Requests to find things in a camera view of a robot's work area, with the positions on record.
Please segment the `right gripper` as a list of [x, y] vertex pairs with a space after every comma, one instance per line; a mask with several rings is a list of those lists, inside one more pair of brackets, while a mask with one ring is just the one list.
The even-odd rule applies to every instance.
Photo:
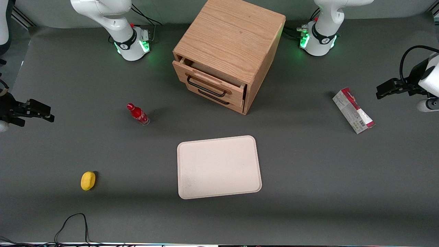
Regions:
[[[26, 112], [40, 116], [24, 116]], [[25, 118], [39, 118], [48, 122], [54, 122], [55, 116], [50, 115], [51, 107], [34, 99], [25, 103], [17, 101], [8, 91], [2, 91], [0, 97], [0, 132], [9, 129], [9, 125], [25, 126]]]

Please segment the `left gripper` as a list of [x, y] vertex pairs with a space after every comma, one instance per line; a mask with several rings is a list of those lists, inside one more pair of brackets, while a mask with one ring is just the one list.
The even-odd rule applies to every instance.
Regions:
[[400, 89], [400, 80], [397, 78], [391, 78], [386, 82], [380, 84], [376, 87], [377, 89], [377, 99], [383, 99], [386, 96], [392, 94], [408, 93], [410, 96], [415, 94], [422, 94], [426, 96], [425, 99], [421, 100], [417, 104], [418, 111], [421, 112], [432, 112], [439, 111], [439, 80], [438, 77], [426, 77], [421, 79], [418, 83], [408, 83], [408, 79], [403, 78]]

